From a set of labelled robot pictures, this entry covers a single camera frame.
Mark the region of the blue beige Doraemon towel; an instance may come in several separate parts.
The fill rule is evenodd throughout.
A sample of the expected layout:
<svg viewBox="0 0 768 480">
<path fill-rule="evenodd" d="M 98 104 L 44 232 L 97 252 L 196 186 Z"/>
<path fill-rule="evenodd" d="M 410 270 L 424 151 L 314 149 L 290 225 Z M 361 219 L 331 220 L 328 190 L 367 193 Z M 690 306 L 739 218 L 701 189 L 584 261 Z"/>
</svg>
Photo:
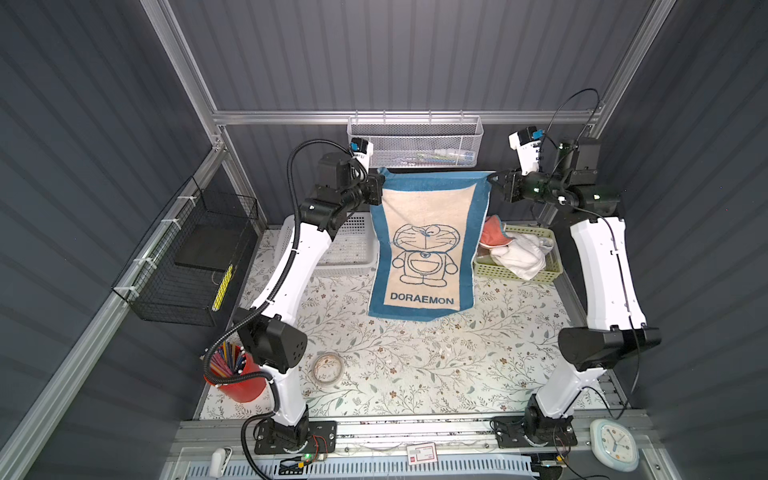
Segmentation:
<svg viewBox="0 0 768 480">
<path fill-rule="evenodd" d="M 368 314 L 428 322 L 473 308 L 489 173 L 380 172 L 382 203 L 370 208 L 379 263 Z"/>
</svg>

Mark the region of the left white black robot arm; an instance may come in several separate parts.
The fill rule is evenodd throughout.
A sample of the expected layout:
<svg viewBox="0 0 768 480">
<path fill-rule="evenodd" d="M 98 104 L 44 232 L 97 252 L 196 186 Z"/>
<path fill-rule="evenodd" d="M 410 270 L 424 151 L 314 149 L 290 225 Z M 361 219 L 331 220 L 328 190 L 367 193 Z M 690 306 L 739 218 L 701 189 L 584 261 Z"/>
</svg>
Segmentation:
<svg viewBox="0 0 768 480">
<path fill-rule="evenodd" d="M 383 176 L 369 171 L 372 150 L 367 146 L 364 153 L 348 148 L 323 155 L 318 183 L 304 200 L 298 198 L 293 180 L 299 151 L 289 156 L 291 243 L 236 331 L 273 391 L 275 422 L 286 427 L 300 424 L 307 411 L 295 372 L 308 346 L 307 335 L 296 326 L 299 303 L 342 225 L 360 206 L 381 203 Z"/>
</svg>

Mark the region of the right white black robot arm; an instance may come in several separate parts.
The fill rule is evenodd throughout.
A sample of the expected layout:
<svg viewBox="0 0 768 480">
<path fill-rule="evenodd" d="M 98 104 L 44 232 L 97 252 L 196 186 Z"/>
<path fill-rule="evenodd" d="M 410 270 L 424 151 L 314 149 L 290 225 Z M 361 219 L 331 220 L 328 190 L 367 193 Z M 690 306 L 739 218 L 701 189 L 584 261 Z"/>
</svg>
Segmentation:
<svg viewBox="0 0 768 480">
<path fill-rule="evenodd" d="M 533 395 L 527 416 L 553 423 L 570 417 L 581 391 L 627 357 L 661 342 L 659 329 L 648 326 L 637 300 L 626 253 L 623 208 L 619 192 L 580 178 L 572 161 L 580 154 L 574 144 L 558 148 L 555 168 L 540 171 L 540 150 L 546 135 L 532 127 L 515 132 L 509 144 L 519 165 L 489 175 L 505 201 L 551 205 L 569 222 L 579 254 L 587 295 L 586 324 L 565 328 L 558 336 L 563 357 L 547 383 Z"/>
</svg>

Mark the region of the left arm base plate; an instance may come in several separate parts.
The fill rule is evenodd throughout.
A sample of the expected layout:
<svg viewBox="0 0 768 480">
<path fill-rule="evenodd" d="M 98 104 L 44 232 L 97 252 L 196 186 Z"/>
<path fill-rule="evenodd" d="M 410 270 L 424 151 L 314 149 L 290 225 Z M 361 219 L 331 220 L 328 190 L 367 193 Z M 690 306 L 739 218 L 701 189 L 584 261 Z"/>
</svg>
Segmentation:
<svg viewBox="0 0 768 480">
<path fill-rule="evenodd" d="M 266 420 L 256 427 L 252 452 L 257 455 L 333 453 L 337 430 L 335 421 L 302 421 L 289 427 Z"/>
</svg>

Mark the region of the green perforated plastic basket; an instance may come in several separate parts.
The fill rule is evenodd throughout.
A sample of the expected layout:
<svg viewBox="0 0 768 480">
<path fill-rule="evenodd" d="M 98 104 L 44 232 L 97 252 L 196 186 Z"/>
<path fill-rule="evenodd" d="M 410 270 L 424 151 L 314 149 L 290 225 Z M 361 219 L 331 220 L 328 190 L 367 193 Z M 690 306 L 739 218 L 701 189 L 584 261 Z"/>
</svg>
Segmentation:
<svg viewBox="0 0 768 480">
<path fill-rule="evenodd" d="M 496 219 L 483 228 L 473 264 L 479 276 L 526 282 L 552 283 L 563 273 L 552 230 Z"/>
</svg>

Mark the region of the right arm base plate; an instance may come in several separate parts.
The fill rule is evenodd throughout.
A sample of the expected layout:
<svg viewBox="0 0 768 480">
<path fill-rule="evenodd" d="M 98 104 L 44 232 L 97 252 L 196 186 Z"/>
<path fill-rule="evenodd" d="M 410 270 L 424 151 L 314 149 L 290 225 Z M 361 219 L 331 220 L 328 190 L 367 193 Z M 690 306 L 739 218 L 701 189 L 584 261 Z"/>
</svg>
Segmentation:
<svg viewBox="0 0 768 480">
<path fill-rule="evenodd" d="M 499 448 L 575 447 L 578 439 L 572 420 L 572 417 L 496 416 L 490 419 L 489 425 Z"/>
</svg>

